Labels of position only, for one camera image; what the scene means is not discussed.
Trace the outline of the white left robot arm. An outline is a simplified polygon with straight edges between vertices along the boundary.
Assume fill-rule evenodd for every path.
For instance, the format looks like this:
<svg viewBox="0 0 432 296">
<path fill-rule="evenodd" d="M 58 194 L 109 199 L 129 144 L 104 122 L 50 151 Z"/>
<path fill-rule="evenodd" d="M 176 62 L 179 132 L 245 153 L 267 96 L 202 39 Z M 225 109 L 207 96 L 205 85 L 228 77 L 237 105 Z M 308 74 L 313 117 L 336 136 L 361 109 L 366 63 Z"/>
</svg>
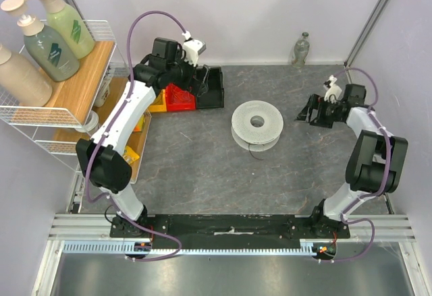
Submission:
<svg viewBox="0 0 432 296">
<path fill-rule="evenodd" d="M 132 168 L 123 158 L 124 149 L 140 118 L 160 91 L 170 84 L 200 96 L 208 90 L 207 79 L 196 75 L 198 58 L 206 44 L 188 38 L 183 43 L 156 38 L 151 53 L 132 69 L 121 98 L 90 139 L 80 139 L 76 153 L 86 183 L 112 199 L 124 228 L 133 237 L 148 230 L 146 208 L 132 189 Z"/>
</svg>

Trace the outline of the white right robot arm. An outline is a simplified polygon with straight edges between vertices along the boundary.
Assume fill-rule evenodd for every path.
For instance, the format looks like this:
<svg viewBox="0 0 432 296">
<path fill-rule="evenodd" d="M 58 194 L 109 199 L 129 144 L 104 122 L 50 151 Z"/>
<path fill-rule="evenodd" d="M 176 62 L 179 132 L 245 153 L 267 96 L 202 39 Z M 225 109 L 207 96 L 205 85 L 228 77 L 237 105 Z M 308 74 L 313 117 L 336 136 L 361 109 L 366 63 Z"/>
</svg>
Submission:
<svg viewBox="0 0 432 296">
<path fill-rule="evenodd" d="M 395 191 L 408 149 L 407 140 L 388 132 L 373 107 L 366 105 L 364 86 L 348 84 L 340 88 L 335 78 L 330 78 L 323 87 L 325 94 L 311 95 L 297 121 L 325 128 L 345 123 L 354 132 L 356 143 L 346 166 L 344 184 L 330 198 L 322 200 L 309 218 L 310 232 L 319 238 L 342 230 L 348 216 L 364 202 Z"/>
</svg>

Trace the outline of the white perforated cable spool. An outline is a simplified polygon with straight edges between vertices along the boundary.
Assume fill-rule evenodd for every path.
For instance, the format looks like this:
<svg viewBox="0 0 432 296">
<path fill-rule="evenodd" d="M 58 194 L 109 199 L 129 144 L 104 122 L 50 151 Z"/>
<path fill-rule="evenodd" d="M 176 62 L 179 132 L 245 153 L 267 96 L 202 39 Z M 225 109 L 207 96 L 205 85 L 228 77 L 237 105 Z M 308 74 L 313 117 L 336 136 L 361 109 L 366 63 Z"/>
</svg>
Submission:
<svg viewBox="0 0 432 296">
<path fill-rule="evenodd" d="M 231 124 L 232 137 L 241 148 L 264 152 L 279 141 L 284 119 L 272 104 L 250 100 L 234 110 Z"/>
</svg>

